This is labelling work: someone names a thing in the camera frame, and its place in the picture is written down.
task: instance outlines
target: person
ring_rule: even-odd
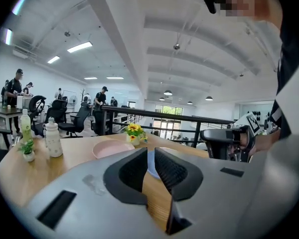
[[[10,105],[12,108],[16,107],[16,99],[17,96],[21,95],[22,86],[20,80],[22,79],[23,71],[18,69],[15,74],[15,78],[9,81],[7,88],[6,88],[6,95],[7,95],[7,104]],[[13,117],[14,126],[16,129],[16,133],[20,134],[19,122],[18,117]],[[9,118],[9,125],[10,125],[10,133],[13,139],[13,132],[12,132],[12,118]]]
[[[118,101],[114,97],[111,98],[111,106],[114,106],[114,107],[118,106]]]
[[[5,94],[5,92],[6,92],[8,83],[9,83],[9,80],[6,80],[6,81],[5,81],[5,84],[4,84],[4,87],[3,87],[2,90],[1,90],[2,107],[3,107],[3,104],[4,104],[4,94]]]
[[[61,88],[59,88],[59,91],[58,92],[55,92],[54,94],[54,98],[56,100],[62,100],[62,97],[63,97],[63,94],[61,93]]]
[[[90,104],[91,103],[91,96],[89,93],[86,93],[83,97],[83,101],[84,102],[87,102],[87,104]]]
[[[280,30],[282,40],[281,55],[277,69],[277,94],[286,85],[299,66],[299,0],[223,0],[225,8],[230,8],[240,16],[253,20],[266,20]],[[285,115],[275,101],[270,120],[280,128],[270,135],[256,137],[250,155],[268,150],[276,141],[291,134]],[[241,145],[247,146],[246,134],[241,134]]]
[[[103,87],[102,90],[95,96],[95,109],[99,110],[100,106],[106,104],[106,95],[105,92],[108,91],[107,87]]]
[[[29,92],[29,88],[33,87],[33,83],[32,82],[29,82],[25,88],[22,90],[23,91],[23,95],[26,96],[26,97],[31,97],[33,96],[32,94],[30,94]]]

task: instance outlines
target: glass door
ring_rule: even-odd
[[[174,122],[167,123],[167,129],[173,129],[173,127],[174,127]],[[171,133],[172,133],[171,130],[167,130],[166,135],[165,135],[165,139],[172,140],[171,139]]]
[[[161,128],[162,128],[162,130],[160,131],[160,134],[159,134],[159,136],[161,137],[161,138],[164,138],[164,139],[166,139],[165,138],[165,136],[166,136],[166,130],[164,130],[163,128],[166,128],[166,126],[167,126],[167,123],[166,122],[162,122],[161,123]]]

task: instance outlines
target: ceiling beam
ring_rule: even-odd
[[[191,80],[196,80],[196,81],[200,81],[200,82],[205,82],[209,85],[214,85],[217,87],[221,86],[221,83],[219,81],[216,81],[214,79],[211,79],[209,77],[205,77],[199,74],[195,74],[192,72],[185,72],[185,71],[180,71],[180,70],[169,70],[168,68],[162,68],[162,67],[149,67],[149,73],[158,73],[158,74],[163,74],[166,76],[179,76],[182,78],[187,78],[187,79],[191,79]]]
[[[166,49],[166,48],[149,47],[148,55],[171,57],[173,54],[173,51],[174,50]],[[202,65],[202,66],[208,67],[218,73],[221,73],[229,78],[232,78],[234,80],[237,79],[237,75],[235,75],[234,72],[216,64],[215,62],[207,60],[207,58],[191,55],[191,54],[183,52],[183,51],[178,51],[177,53],[175,53],[174,58],[192,62],[192,63],[198,64],[198,65]]]
[[[148,64],[138,0],[88,0],[144,98]]]
[[[209,93],[209,89],[199,88],[199,87],[195,87],[193,85],[179,84],[177,82],[168,81],[168,82],[164,82],[163,84],[161,84],[161,80],[153,79],[153,78],[149,78],[149,82],[159,84],[159,85],[163,85],[163,86],[172,86],[172,87],[182,88],[182,89],[187,89],[187,90],[192,89],[192,90],[198,90],[198,91],[203,91],[203,92]]]
[[[182,26],[183,22],[181,20],[162,19],[148,16],[145,18],[144,23],[144,28],[159,29],[172,32],[179,32]],[[228,38],[213,30],[204,27],[197,27],[197,24],[193,24],[189,29],[185,27],[182,33],[185,35],[193,36],[193,38],[208,42],[209,44],[212,44],[215,47],[223,50],[228,55],[238,60],[254,75],[257,75],[260,72],[260,69],[257,67],[255,62],[250,60],[250,57],[246,53],[244,53],[244,51],[240,47],[238,47],[235,42],[230,42]]]

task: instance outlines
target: wooden surface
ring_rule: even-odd
[[[0,114],[3,115],[22,114],[22,110],[17,108],[8,109],[8,108],[0,107]]]
[[[61,139],[63,155],[58,158],[48,156],[44,139],[35,139],[35,160],[31,163],[24,160],[16,146],[0,163],[1,192],[16,204],[24,206],[39,190],[72,167],[95,160],[92,153],[94,145],[108,139],[125,140],[126,135]],[[139,147],[147,147],[149,151],[155,147],[167,147],[187,154],[208,157],[206,151],[174,143],[152,134],[148,135],[148,143],[141,141],[140,145],[136,146]],[[160,180],[148,173],[144,177],[143,194],[148,198],[148,212],[165,231],[171,195]]]

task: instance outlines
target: green bottle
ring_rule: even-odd
[[[22,110],[21,129],[22,129],[22,135],[23,135],[24,142],[32,140],[32,135],[31,135],[31,119],[28,116],[28,110],[27,109],[23,109]]]

